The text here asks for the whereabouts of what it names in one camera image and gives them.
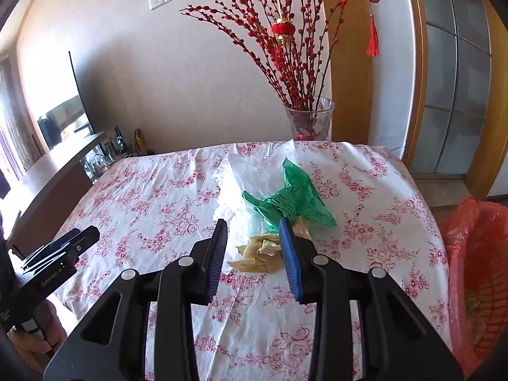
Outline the person's left hand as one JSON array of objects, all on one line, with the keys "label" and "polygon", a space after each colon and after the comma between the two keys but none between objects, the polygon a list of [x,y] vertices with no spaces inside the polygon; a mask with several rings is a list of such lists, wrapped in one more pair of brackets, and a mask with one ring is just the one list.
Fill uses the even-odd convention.
[{"label": "person's left hand", "polygon": [[42,305],[43,311],[49,319],[45,326],[45,341],[36,335],[31,335],[15,329],[8,332],[8,337],[19,355],[39,374],[43,373],[45,367],[38,361],[36,355],[57,352],[67,339],[67,333],[58,318],[54,304],[46,300]]}]

